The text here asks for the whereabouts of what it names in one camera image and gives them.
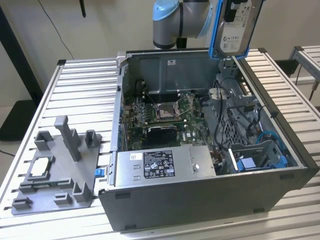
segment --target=aluminum extrusion table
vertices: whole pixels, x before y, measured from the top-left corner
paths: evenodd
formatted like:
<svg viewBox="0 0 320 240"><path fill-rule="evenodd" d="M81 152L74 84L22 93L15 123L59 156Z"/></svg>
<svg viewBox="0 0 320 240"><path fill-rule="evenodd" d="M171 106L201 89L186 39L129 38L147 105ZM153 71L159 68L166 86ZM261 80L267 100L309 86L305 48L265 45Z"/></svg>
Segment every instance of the aluminum extrusion table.
<svg viewBox="0 0 320 240"><path fill-rule="evenodd" d="M251 50L246 60L320 165L320 114L268 53ZM57 66L0 188L0 239L320 239L320 173L304 188L287 193L268 213L179 226L114 232L97 198L89 208L12 216L12 200L35 153L33 138L39 130L60 134L55 116L68 115L70 128L78 133L87 129L100 133L98 165L109 164L116 83L116 59L68 60ZM104 181L96 179L95 196Z"/></svg>

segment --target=power supply label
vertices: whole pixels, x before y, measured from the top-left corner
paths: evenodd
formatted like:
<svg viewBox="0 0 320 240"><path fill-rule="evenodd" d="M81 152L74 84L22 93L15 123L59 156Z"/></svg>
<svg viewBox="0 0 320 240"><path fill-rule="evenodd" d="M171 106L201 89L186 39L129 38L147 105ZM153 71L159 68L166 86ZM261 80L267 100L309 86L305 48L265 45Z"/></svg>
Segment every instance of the power supply label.
<svg viewBox="0 0 320 240"><path fill-rule="evenodd" d="M144 152L143 165L146 179L175 176L172 150Z"/></svg>

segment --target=white label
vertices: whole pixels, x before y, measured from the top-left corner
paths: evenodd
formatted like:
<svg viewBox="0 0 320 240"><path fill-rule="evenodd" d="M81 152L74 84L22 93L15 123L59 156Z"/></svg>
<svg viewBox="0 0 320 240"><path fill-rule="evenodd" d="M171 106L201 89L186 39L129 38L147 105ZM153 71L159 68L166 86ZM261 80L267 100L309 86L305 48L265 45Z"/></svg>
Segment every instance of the white label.
<svg viewBox="0 0 320 240"><path fill-rule="evenodd" d="M130 160L142 160L142 152L130 153Z"/></svg>
<svg viewBox="0 0 320 240"><path fill-rule="evenodd" d="M176 65L176 60L168 60L168 66Z"/></svg>
<svg viewBox="0 0 320 240"><path fill-rule="evenodd" d="M233 22L225 22L221 38L220 48L225 53L235 53L239 51L241 42L246 30L252 2L240 4L236 11Z"/></svg>

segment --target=white component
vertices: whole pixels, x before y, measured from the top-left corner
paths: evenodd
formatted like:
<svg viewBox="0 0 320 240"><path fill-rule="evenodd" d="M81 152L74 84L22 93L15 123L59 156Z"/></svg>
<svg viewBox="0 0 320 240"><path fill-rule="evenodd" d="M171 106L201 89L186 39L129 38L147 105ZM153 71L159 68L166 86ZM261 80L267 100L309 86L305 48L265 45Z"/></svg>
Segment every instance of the white component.
<svg viewBox="0 0 320 240"><path fill-rule="evenodd" d="M230 9L231 10L237 10L239 9L240 4L235 4L234 2L231 3Z"/></svg>
<svg viewBox="0 0 320 240"><path fill-rule="evenodd" d="M47 157L40 157L35 160L33 167L31 169L31 174L33 177L40 177L46 171L49 163L49 159Z"/></svg>
<svg viewBox="0 0 320 240"><path fill-rule="evenodd" d="M168 66L173 66L173 65L176 65L176 60L168 60L167 62Z"/></svg>
<svg viewBox="0 0 320 240"><path fill-rule="evenodd" d="M220 43L220 48L223 52L235 53L239 51L246 30L251 6L251 0L241 3L239 7L235 8L237 11L234 21L224 23L223 34L221 36L222 41Z"/></svg>
<svg viewBox="0 0 320 240"><path fill-rule="evenodd" d="M130 153L130 160L142 160L142 152Z"/></svg>

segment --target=white wall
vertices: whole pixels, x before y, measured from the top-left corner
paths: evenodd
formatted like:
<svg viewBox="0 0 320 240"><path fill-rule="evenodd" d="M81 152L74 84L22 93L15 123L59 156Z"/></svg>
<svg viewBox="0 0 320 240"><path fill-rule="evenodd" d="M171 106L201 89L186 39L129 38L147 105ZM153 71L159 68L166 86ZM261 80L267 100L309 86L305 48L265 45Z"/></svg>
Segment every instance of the white wall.
<svg viewBox="0 0 320 240"><path fill-rule="evenodd" d="M274 59L288 59L294 46L320 45L320 0L266 0L251 41Z"/></svg>
<svg viewBox="0 0 320 240"><path fill-rule="evenodd" d="M41 0L76 59L115 57L118 51L153 49L154 0ZM0 0L36 77L47 84L59 59L70 59L37 0ZM293 46L320 45L319 0L266 0L251 48L264 47L276 59ZM204 47L204 39L188 47Z"/></svg>
<svg viewBox="0 0 320 240"><path fill-rule="evenodd" d="M0 107L13 106L16 101L31 99L1 43L0 61Z"/></svg>

